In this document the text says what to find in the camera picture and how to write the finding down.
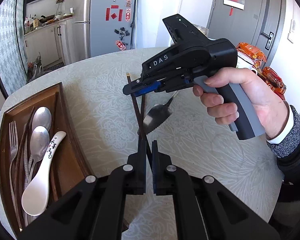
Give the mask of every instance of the fork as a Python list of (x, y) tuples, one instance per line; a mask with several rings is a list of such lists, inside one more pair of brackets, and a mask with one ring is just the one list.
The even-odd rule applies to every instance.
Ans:
[(18, 153), (18, 132), (16, 121), (9, 123), (9, 139), (10, 139), (10, 168), (9, 168), (9, 178), (10, 178), (10, 191), (12, 196), (12, 203), (14, 210), (16, 210), (16, 204), (14, 200), (14, 191), (12, 187), (12, 179), (11, 179), (11, 168), (14, 159)]

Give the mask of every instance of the white tablecloth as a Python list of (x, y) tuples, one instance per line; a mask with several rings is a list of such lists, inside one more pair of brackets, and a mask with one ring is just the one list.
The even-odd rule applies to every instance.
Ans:
[[(140, 77), (141, 64), (163, 48), (128, 50), (77, 62), (22, 87), (8, 97), (0, 114), (23, 99), (58, 82), (63, 83), (76, 133), (97, 176), (108, 175), (137, 151), (137, 120), (130, 96), (122, 93), (131, 79)], [(171, 94), (146, 95), (146, 112), (164, 104)], [(158, 140), (159, 151), (172, 163), (202, 178), (212, 175), (268, 221), (279, 195), (282, 173), (264, 136), (239, 141), (228, 126), (208, 116), (192, 89), (182, 90), (173, 100), (173, 114), (148, 135)], [(143, 196), (128, 196), (125, 218), (130, 223), (122, 239), (177, 239), (172, 196), (155, 196), (147, 164), (147, 189)], [(0, 220), (11, 228), (0, 197)]]

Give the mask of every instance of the white ceramic spoon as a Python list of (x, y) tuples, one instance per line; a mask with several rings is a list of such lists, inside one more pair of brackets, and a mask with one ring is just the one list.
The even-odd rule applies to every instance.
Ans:
[(49, 171), (52, 157), (65, 136), (66, 133), (63, 131), (59, 131), (53, 136), (38, 173), (22, 194), (21, 204), (23, 210), (30, 216), (41, 215), (47, 207), (49, 198)]

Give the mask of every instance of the orange package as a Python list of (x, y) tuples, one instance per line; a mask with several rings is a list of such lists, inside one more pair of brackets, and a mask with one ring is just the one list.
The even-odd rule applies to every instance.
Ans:
[(265, 54), (255, 46), (252, 46), (245, 42), (240, 42), (236, 48), (238, 51), (241, 51), (242, 53), (248, 55), (253, 60), (262, 60), (264, 62), (267, 62)]
[(258, 76), (268, 85), (268, 87), (270, 87), (274, 93), (284, 100), (283, 94), (286, 91), (286, 85), (272, 68), (264, 67), (261, 71), (258, 71)]

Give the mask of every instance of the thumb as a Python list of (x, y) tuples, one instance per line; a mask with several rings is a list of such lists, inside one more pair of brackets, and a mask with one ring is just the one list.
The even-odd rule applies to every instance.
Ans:
[(207, 78), (204, 83), (210, 87), (219, 88), (229, 83), (249, 83), (257, 77), (258, 76), (248, 68), (224, 67), (212, 77)]

